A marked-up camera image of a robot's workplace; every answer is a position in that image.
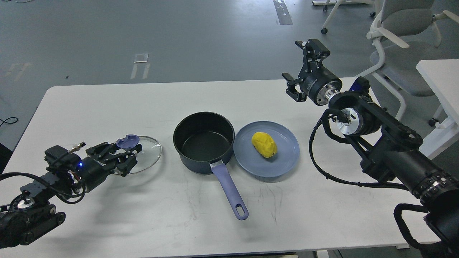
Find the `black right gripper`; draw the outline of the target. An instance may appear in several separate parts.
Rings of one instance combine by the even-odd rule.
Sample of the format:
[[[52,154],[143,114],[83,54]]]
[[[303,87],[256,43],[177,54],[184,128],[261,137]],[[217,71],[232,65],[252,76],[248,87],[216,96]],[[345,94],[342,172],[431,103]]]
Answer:
[[[331,51],[318,39],[297,40],[295,45],[303,50],[303,68],[301,77],[297,79],[287,72],[281,74],[287,81],[287,95],[296,102],[305,102],[308,97],[315,105],[328,104],[326,92],[330,89],[340,91],[342,88],[342,81],[322,65]],[[301,89],[297,91],[296,86],[299,85]]]

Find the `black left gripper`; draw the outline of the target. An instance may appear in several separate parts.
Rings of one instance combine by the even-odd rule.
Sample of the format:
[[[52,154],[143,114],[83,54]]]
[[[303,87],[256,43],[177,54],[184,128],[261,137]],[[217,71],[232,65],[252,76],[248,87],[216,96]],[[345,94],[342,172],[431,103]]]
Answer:
[[[116,143],[103,142],[86,150],[87,157],[76,165],[76,173],[90,192],[103,183],[108,175],[126,177],[137,164],[137,154],[132,151],[118,153]]]

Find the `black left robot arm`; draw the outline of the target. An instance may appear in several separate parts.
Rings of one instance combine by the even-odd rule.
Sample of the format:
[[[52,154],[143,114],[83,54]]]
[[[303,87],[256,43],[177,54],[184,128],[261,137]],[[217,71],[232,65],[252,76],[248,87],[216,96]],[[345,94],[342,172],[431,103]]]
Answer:
[[[50,199],[57,197],[66,204],[77,204],[84,196],[103,183],[108,175],[126,176],[137,164],[136,154],[141,144],[121,148],[115,143],[103,142],[86,150],[82,159],[76,151],[85,146],[82,142],[72,149],[59,145],[45,151],[47,173],[36,176],[29,173],[9,172],[1,180],[24,176],[33,181],[20,188],[21,194],[10,204],[1,206],[1,248],[29,245],[66,219],[57,212]]]

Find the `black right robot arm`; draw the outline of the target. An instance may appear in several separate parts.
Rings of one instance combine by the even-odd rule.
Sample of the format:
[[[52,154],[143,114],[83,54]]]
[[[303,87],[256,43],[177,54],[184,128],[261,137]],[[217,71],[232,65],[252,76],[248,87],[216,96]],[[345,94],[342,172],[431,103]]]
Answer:
[[[303,51],[303,67],[296,78],[282,74],[287,81],[286,93],[297,102],[310,99],[315,105],[328,106],[309,139],[315,168],[338,183],[409,191],[420,205],[398,204],[393,212],[405,241],[424,258],[457,258],[458,179],[419,151],[423,139],[416,131],[374,103],[367,79],[358,77],[349,90],[341,92],[342,81],[322,63],[331,52],[317,39],[297,40],[295,45]],[[320,168],[313,155],[313,140],[320,126],[329,138],[356,150],[363,173],[375,183],[350,182]],[[405,210],[425,213],[423,220],[440,241],[421,244],[415,240],[403,220]]]

